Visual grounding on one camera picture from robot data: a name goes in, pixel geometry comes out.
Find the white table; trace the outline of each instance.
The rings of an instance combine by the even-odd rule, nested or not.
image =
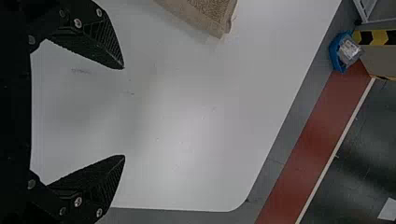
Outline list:
[[[218,41],[148,0],[101,0],[126,69],[32,56],[45,183],[127,158],[113,206],[225,212],[248,196],[340,0],[241,0]]]

